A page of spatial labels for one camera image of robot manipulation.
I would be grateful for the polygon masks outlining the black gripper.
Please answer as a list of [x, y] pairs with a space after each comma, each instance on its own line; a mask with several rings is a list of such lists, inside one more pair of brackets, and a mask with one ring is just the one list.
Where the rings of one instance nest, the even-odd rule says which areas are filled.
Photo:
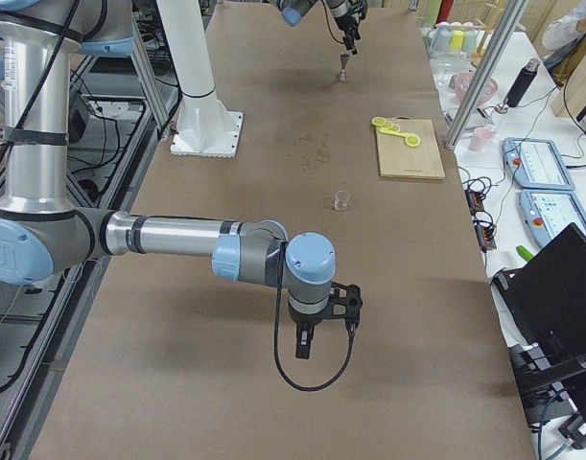
[[324, 320], [330, 320], [331, 315], [326, 312], [326, 309], [315, 313], [304, 313], [289, 305], [289, 316], [296, 324], [295, 357], [309, 359], [315, 326]]
[[339, 29], [344, 32], [342, 41], [346, 50], [353, 55], [358, 53], [356, 42], [361, 39], [359, 25], [365, 19], [366, 13], [367, 2], [365, 0], [333, 1], [333, 18]]

